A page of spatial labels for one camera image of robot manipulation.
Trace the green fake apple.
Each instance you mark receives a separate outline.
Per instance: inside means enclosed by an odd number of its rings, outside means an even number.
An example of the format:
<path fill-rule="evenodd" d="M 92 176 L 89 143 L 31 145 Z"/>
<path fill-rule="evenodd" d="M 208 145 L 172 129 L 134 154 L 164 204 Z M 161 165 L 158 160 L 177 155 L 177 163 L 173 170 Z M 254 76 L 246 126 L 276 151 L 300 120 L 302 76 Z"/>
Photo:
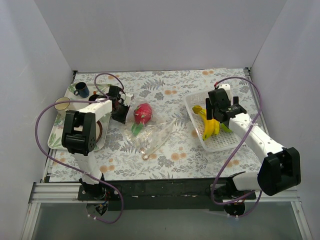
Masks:
<path fill-rule="evenodd" d="M 230 130 L 224 123 L 220 123 L 220 128 L 225 131 L 226 133 L 232 133 L 233 131 Z"/>

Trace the yellow fake banana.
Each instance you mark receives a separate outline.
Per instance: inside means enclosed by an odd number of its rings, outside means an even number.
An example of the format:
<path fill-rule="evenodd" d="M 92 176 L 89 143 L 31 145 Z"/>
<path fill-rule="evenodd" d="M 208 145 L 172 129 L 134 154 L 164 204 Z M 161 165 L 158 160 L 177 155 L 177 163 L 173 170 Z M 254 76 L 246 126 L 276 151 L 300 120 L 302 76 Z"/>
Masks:
<path fill-rule="evenodd" d="M 200 105 L 195 105 L 192 108 L 192 111 L 199 115 L 202 118 L 202 121 L 204 123 L 204 132 L 202 134 L 202 140 L 206 141 L 209 139 L 212 135 L 218 135 L 220 133 L 220 123 L 215 119 L 207 119 L 207 110 L 205 108 L 202 108 Z"/>

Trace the pink fake fruit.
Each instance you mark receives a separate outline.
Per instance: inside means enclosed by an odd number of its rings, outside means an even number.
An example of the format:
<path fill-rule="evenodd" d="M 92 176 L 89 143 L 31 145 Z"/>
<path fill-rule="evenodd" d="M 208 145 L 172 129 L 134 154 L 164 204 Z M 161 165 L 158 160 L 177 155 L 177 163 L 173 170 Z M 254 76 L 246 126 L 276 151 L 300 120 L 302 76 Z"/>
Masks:
<path fill-rule="evenodd" d="M 136 107 L 133 112 L 134 122 L 131 127 L 131 132 L 134 136 L 137 136 L 147 125 L 151 120 L 152 115 L 153 110 L 149 103 L 141 103 Z"/>

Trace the clear zip top bag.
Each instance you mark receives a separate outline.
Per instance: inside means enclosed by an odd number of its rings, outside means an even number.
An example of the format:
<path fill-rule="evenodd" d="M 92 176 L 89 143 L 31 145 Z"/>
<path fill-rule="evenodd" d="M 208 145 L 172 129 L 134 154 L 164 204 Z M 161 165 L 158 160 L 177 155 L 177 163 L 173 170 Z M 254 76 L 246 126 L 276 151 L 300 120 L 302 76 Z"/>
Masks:
<path fill-rule="evenodd" d="M 134 123 L 134 110 L 142 103 L 150 104 L 152 108 L 152 118 L 141 132 L 134 136 L 131 128 Z M 141 153 L 143 160 L 148 160 L 150 155 L 155 153 L 169 139 L 176 119 L 171 116 L 163 116 L 157 110 L 156 106 L 142 98 L 138 98 L 130 105 L 125 123 L 124 134 L 127 141 Z"/>

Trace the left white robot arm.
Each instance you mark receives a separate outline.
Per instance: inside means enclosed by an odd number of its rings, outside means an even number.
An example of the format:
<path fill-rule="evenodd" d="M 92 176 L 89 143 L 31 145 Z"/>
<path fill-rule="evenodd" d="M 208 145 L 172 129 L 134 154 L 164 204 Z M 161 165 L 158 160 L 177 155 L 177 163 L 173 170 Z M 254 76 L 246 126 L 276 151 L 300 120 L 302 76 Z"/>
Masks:
<path fill-rule="evenodd" d="M 124 93 L 120 87 L 111 85 L 106 95 L 96 94 L 88 106 L 66 112 L 61 143 L 73 155 L 82 172 L 79 182 L 85 193 L 95 200 L 103 199 L 107 193 L 101 183 L 104 176 L 94 156 L 97 122 L 110 114 L 113 120 L 125 124 L 133 99 L 133 94 Z"/>

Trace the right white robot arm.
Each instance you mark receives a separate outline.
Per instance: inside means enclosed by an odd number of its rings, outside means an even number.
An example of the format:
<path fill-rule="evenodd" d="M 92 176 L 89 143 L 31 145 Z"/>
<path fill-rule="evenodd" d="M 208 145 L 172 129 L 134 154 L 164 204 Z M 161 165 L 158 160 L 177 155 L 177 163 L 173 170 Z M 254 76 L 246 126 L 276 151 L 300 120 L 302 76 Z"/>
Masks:
<path fill-rule="evenodd" d="M 245 191 L 262 191 L 273 196 L 301 183 L 299 152 L 277 143 L 254 125 L 237 97 L 230 99 L 223 88 L 209 91 L 206 110 L 210 119 L 226 125 L 261 162 L 258 172 L 237 173 L 228 178 L 226 192 L 230 198 L 237 199 Z"/>

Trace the red rimmed cream plate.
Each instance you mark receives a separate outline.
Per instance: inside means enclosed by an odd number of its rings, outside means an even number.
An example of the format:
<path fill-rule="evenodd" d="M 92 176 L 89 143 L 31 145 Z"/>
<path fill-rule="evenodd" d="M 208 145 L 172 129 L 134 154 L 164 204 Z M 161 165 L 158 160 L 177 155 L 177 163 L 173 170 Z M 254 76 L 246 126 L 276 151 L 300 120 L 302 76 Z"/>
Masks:
<path fill-rule="evenodd" d="M 103 126 L 102 126 L 102 123 L 98 120 L 96 122 L 96 143 L 98 143 L 99 140 L 101 139 L 102 133 L 103 133 Z"/>

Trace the orange patterned small bowl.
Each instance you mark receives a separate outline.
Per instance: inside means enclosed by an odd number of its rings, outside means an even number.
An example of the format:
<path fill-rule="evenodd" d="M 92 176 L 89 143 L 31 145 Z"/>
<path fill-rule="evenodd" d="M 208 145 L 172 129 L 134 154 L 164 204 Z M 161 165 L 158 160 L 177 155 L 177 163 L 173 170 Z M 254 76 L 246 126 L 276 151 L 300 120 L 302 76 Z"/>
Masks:
<path fill-rule="evenodd" d="M 96 91 L 93 92 L 93 95 L 91 95 L 89 98 L 88 98 L 88 101 L 90 102 L 94 102 L 96 101 L 96 99 L 100 98 L 101 96 L 99 94 L 97 94 Z"/>

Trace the white plastic basket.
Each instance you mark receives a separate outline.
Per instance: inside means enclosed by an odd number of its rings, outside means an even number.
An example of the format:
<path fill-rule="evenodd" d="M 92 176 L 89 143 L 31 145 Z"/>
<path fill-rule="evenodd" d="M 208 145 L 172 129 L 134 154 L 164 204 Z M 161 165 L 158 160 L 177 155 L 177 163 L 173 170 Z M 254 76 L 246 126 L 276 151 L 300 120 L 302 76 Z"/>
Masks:
<path fill-rule="evenodd" d="M 203 141 L 203 134 L 205 125 L 203 119 L 195 114 L 192 107 L 195 105 L 201 106 L 203 109 L 206 108 L 206 98 L 208 97 L 207 90 L 200 90 L 191 93 L 187 93 L 184 97 L 184 104 L 190 120 L 195 128 L 196 134 L 200 140 L 200 144 L 207 152 L 219 152 L 229 149 L 234 149 L 241 141 L 241 138 L 234 132 L 227 132 L 220 127 L 220 131 L 217 135 L 212 135 L 207 140 Z"/>

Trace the dark blue mug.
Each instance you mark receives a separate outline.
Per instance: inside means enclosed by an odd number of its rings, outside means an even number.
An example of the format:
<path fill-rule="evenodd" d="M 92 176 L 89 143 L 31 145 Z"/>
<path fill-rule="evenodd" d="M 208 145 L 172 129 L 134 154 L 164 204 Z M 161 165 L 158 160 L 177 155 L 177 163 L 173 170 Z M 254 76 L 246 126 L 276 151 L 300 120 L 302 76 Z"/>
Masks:
<path fill-rule="evenodd" d="M 85 82 L 78 82 L 75 85 L 73 94 L 75 96 L 80 96 L 81 98 L 87 98 L 90 95 L 90 90 Z"/>

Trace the cream mug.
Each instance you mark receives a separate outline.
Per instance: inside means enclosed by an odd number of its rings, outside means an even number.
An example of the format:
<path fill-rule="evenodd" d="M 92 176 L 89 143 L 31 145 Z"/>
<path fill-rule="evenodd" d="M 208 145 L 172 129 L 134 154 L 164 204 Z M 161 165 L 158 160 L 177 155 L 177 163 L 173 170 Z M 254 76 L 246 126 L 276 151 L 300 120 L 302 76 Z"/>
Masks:
<path fill-rule="evenodd" d="M 54 106 L 54 109 L 63 117 L 66 117 L 66 113 L 69 110 L 75 111 L 76 107 L 71 102 L 71 100 L 68 97 L 60 97 L 55 101 L 56 105 Z"/>

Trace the leaf pattern white tray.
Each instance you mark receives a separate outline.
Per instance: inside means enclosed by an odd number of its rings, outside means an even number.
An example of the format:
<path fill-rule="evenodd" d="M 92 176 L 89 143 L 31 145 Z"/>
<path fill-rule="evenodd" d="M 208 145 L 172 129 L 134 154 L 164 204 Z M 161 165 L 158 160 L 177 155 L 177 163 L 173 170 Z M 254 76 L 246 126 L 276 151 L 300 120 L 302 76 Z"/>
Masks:
<path fill-rule="evenodd" d="M 71 84 L 68 89 L 65 92 L 65 97 L 68 97 L 70 100 L 75 100 L 75 101 L 88 101 L 89 97 L 93 95 L 94 91 L 99 94 L 98 90 L 96 89 L 95 85 L 93 83 L 87 83 L 87 87 L 89 89 L 90 95 L 87 98 L 82 98 L 80 96 L 74 95 L 74 90 L 75 90 L 75 83 Z M 102 124 L 102 136 L 98 143 L 96 143 L 94 147 L 94 151 L 100 150 L 104 144 L 105 144 L 105 139 L 107 135 L 107 130 L 109 126 L 111 115 L 106 114 L 104 117 L 102 117 L 99 121 Z M 49 139 L 47 141 L 47 145 L 50 149 L 54 150 L 66 150 L 65 147 L 62 146 L 62 135 L 63 135 L 63 127 L 64 127 L 64 122 L 65 122 L 65 117 L 62 117 L 59 113 L 57 114 Z"/>

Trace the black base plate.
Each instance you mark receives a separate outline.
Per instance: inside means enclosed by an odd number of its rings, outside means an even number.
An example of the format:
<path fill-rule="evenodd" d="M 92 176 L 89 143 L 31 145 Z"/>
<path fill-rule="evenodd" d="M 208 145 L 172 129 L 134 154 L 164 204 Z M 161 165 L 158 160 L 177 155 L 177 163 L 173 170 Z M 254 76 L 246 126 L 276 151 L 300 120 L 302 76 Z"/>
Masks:
<path fill-rule="evenodd" d="M 224 207 L 211 200 L 211 188 L 215 178 L 185 179 L 145 179 L 145 180 L 113 180 L 108 183 L 115 186 L 122 194 L 124 210 L 185 210 L 209 209 L 223 211 Z M 104 185 L 108 210 L 119 211 L 121 199 L 118 193 Z M 214 199 L 221 203 L 248 194 L 250 191 L 236 191 L 231 187 L 229 177 L 222 177 L 215 185 Z M 78 201 L 87 203 L 102 202 L 105 197 L 94 198 L 86 193 L 80 185 Z"/>

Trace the aluminium frame rail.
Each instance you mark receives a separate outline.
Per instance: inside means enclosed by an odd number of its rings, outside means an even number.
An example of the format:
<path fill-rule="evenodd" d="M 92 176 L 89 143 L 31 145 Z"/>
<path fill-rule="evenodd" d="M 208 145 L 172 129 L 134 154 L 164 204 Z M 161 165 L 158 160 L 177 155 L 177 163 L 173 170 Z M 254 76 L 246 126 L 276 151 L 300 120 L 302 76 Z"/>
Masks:
<path fill-rule="evenodd" d="M 22 229 L 21 240 L 31 240 L 41 204 L 77 203 L 80 183 L 34 183 Z"/>

